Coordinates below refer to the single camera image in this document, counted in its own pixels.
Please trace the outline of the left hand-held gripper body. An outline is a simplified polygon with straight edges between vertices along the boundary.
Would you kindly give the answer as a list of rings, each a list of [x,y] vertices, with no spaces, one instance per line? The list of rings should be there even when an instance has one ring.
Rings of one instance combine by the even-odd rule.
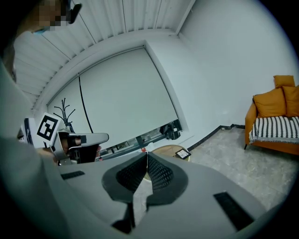
[[[46,146],[43,151],[50,153],[58,165],[78,163],[80,136],[76,135],[70,126],[65,126],[57,116],[45,113],[36,135]]]

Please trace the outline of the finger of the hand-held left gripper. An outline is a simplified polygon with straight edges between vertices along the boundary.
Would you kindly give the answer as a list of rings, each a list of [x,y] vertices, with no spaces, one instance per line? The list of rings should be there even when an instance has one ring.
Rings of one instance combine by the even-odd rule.
[[[80,163],[94,162],[100,158],[101,144],[109,140],[107,133],[91,133],[81,135],[79,149]]]

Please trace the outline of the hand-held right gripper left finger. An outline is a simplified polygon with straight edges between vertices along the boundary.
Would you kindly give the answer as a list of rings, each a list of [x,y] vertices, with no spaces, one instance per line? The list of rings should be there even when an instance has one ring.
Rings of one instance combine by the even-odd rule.
[[[68,186],[70,239],[142,239],[133,234],[133,196],[146,174],[146,153],[58,169]]]

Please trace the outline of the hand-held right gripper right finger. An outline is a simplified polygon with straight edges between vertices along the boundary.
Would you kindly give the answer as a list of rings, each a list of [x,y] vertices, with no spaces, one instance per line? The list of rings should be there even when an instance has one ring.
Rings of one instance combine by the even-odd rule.
[[[137,226],[140,239],[224,239],[266,210],[215,169],[148,153],[153,193]]]

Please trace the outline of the black framed branch picture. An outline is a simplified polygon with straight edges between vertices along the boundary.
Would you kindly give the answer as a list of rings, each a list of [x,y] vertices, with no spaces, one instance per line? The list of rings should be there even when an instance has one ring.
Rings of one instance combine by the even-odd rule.
[[[180,158],[180,159],[185,160],[185,161],[189,161],[189,158],[191,156],[191,154],[183,148],[180,149],[179,151],[177,151],[175,153],[175,155],[176,155],[177,158]]]

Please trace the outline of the person's left forearm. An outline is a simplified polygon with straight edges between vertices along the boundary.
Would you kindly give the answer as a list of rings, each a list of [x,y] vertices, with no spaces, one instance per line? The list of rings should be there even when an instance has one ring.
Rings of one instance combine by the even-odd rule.
[[[40,156],[49,157],[54,162],[54,164],[57,164],[57,159],[50,148],[36,148],[36,151]]]

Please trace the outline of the black coat stand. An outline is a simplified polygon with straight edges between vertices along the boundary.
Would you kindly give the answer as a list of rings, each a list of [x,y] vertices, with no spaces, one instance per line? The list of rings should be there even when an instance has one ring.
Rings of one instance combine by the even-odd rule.
[[[62,113],[62,115],[58,115],[57,113],[53,113],[55,116],[58,116],[60,119],[62,119],[65,128],[70,130],[71,133],[75,133],[73,126],[72,126],[72,121],[69,121],[69,117],[75,112],[76,109],[73,109],[69,114],[66,113],[66,108],[69,107],[70,105],[65,104],[66,98],[61,100],[61,107],[59,106],[54,106],[54,108],[59,109]]]

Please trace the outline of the white roller blind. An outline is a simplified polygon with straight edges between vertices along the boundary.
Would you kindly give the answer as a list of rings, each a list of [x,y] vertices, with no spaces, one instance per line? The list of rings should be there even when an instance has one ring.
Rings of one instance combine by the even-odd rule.
[[[165,85],[145,49],[99,63],[71,81],[49,103],[48,112],[66,113],[76,133],[107,133],[109,148],[178,119]]]

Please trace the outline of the black machine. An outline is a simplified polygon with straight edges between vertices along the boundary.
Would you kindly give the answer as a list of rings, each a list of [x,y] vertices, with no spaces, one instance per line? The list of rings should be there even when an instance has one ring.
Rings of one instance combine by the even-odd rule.
[[[178,119],[160,127],[160,133],[168,140],[178,139],[181,131],[182,127]]]

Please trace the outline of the black white striped blanket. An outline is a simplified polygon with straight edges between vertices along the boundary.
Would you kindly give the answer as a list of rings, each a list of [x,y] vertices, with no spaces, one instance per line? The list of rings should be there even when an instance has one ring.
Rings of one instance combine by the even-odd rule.
[[[299,144],[299,117],[256,118],[249,142],[256,141]]]

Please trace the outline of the blue face mask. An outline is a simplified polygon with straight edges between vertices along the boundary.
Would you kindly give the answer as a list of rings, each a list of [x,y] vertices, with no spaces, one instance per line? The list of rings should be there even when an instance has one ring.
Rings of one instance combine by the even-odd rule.
[[[41,34],[43,34],[44,32],[49,31],[50,29],[51,29],[51,27],[50,27],[50,26],[47,26],[47,27],[43,27],[43,28],[40,29],[40,30],[33,31],[32,33],[35,34],[35,35],[41,35]]]

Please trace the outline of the orange sofa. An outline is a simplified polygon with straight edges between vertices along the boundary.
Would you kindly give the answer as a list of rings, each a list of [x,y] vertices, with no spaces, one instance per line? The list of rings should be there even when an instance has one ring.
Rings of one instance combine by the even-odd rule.
[[[249,142],[249,133],[256,118],[277,116],[299,117],[299,85],[274,88],[269,92],[253,96],[252,104],[245,117],[245,146],[253,145],[299,155],[299,144],[264,141]]]

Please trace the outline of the orange throw cushion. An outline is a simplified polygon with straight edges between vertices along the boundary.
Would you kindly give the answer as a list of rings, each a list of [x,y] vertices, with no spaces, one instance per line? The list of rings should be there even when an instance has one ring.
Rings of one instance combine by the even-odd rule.
[[[275,89],[281,88],[283,86],[287,87],[294,87],[294,76],[293,75],[275,75],[274,78],[274,85]]]

